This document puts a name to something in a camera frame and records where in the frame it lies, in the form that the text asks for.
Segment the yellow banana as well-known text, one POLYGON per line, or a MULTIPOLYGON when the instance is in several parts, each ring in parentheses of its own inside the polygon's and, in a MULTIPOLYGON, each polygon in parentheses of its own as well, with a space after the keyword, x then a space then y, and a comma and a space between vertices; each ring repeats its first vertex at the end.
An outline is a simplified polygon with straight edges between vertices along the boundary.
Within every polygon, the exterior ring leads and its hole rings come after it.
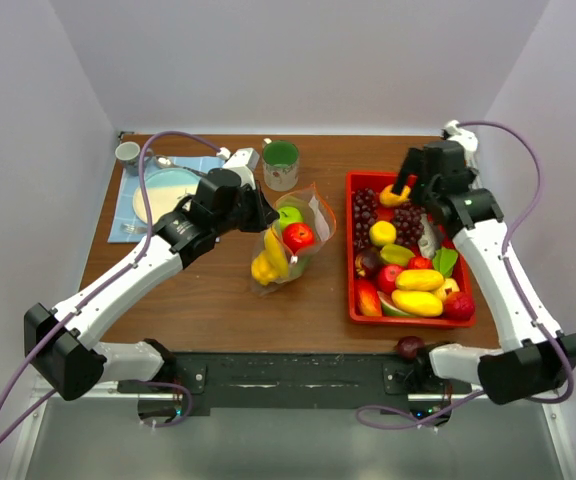
POLYGON ((278 272, 278 277, 287 278, 289 275, 289 262, 286 258, 284 247, 272 228, 269 228, 264 234, 264 246, 270 263, 278 272))

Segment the yellow bell pepper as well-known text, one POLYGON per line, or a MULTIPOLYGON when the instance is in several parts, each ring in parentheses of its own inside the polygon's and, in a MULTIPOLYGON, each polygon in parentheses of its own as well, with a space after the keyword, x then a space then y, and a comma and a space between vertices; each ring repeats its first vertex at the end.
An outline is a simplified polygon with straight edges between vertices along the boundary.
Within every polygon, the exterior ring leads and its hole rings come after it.
POLYGON ((279 271, 269 260, 266 251, 262 251, 251 262, 251 275, 262 286, 266 286, 279 278, 279 271))

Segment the green apple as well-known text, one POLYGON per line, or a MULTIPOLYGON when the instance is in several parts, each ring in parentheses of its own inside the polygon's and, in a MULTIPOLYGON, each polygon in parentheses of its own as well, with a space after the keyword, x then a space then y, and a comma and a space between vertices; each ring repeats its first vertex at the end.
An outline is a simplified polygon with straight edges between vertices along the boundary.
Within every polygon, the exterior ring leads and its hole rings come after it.
POLYGON ((284 206, 278 209, 279 228, 284 231, 288 226, 295 223, 303 223, 304 218, 301 211, 294 206, 284 206))

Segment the yellow-green lemon fruit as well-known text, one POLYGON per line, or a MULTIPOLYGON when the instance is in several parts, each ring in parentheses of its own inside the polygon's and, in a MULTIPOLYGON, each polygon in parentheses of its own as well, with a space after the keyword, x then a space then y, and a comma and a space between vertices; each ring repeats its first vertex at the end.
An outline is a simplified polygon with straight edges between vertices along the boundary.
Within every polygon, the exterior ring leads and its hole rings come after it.
POLYGON ((397 238, 396 227, 388 221, 377 221, 369 229, 369 240, 375 247, 394 244, 397 238))

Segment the clear orange-trimmed zip bag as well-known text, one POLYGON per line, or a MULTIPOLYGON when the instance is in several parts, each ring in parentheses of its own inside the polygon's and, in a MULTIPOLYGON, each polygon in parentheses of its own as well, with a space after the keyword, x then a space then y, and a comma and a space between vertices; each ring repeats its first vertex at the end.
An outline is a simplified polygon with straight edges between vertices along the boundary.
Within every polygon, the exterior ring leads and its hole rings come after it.
POLYGON ((274 209, 279 218, 260 234, 250 264, 251 289, 259 296, 301 277, 336 232, 335 215, 314 184, 286 193, 274 209))

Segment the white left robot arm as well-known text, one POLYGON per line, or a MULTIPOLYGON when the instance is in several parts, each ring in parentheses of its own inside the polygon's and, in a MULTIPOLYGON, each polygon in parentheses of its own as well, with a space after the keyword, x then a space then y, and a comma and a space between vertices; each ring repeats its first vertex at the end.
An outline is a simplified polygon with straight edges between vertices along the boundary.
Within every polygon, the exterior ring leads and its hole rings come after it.
POLYGON ((102 342, 105 332, 148 292, 216 246, 226 233, 259 233, 278 217, 252 171, 209 171, 189 195, 160 217, 149 235, 83 291, 53 308, 40 303, 24 315, 24 350, 31 365, 66 401, 108 381, 138 380, 153 392, 175 380, 160 343, 102 342))

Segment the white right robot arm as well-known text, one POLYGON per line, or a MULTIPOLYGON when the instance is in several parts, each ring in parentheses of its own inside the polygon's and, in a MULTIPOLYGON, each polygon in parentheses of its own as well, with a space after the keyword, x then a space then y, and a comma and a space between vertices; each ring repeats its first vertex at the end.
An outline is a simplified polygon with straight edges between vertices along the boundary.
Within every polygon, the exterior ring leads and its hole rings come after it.
POLYGON ((574 389, 576 333, 566 334, 539 299, 509 241, 494 195, 476 189, 466 150, 439 140, 408 150, 393 192, 410 199, 440 225, 464 259, 495 322, 499 349, 443 344, 413 369, 416 386, 437 392, 448 380, 478 385, 495 404, 516 400, 556 404, 574 389))

